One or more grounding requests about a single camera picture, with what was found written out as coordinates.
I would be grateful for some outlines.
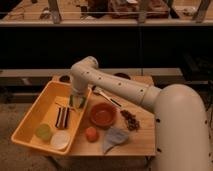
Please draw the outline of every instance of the dried fruit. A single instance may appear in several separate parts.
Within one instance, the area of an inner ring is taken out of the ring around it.
[[[131,114],[128,110],[120,111],[125,119],[128,130],[138,130],[140,128],[140,122],[136,119],[136,116]]]

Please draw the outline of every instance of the black wall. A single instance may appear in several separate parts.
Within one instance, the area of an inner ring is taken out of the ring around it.
[[[0,19],[10,12],[22,0],[0,0]]]
[[[178,67],[182,52],[212,54],[213,27],[1,27],[0,68]]]

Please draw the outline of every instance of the red ball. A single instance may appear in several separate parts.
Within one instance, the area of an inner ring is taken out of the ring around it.
[[[95,142],[99,138],[99,133],[96,128],[91,126],[85,130],[85,136],[89,142]]]

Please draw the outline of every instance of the terracotta bowl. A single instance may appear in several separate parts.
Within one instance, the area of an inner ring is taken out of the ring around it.
[[[96,126],[108,128],[116,120],[117,109],[109,103],[98,103],[92,106],[90,110],[90,120]]]

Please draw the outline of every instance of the cylindrical object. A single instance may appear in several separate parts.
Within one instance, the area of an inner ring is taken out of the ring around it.
[[[205,107],[190,87],[171,85],[155,103],[155,171],[212,171]]]

